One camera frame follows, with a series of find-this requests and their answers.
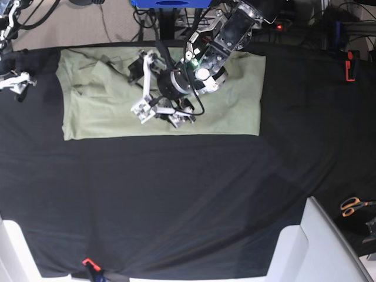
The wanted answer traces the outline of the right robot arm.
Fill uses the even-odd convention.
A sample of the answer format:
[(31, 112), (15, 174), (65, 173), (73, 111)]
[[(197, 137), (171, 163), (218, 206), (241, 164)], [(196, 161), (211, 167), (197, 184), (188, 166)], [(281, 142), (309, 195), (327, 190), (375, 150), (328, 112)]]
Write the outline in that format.
[(28, 25), (28, 21), (43, 4), (43, 1), (40, 1), (24, 23), (19, 23), (21, 11), (29, 8), (32, 3), (32, 1), (1, 1), (1, 90), (7, 89), (15, 93), (15, 100), (19, 103), (25, 100), (28, 88), (35, 86), (37, 80), (27, 70), (17, 68), (17, 62), (26, 56), (29, 50), (15, 51), (12, 41), (18, 38), (20, 30), (28, 31), (42, 25), (52, 15), (60, 2), (55, 1), (39, 21)]

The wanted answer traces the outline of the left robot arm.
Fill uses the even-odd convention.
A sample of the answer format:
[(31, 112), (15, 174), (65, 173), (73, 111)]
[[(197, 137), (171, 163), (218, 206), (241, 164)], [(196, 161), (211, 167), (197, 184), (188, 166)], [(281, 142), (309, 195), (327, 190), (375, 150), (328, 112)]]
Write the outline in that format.
[(200, 96), (215, 92), (225, 82), (226, 60), (250, 42), (254, 29), (264, 22), (272, 24), (283, 5), (284, 1), (236, 1), (227, 14), (216, 10), (210, 25), (194, 23), (178, 61), (162, 41), (156, 41), (155, 51), (139, 51), (128, 67), (128, 82), (133, 85), (142, 79), (143, 92), (131, 112), (141, 123), (160, 118), (178, 128), (184, 122), (195, 122), (205, 109), (197, 112), (189, 98), (203, 106)]

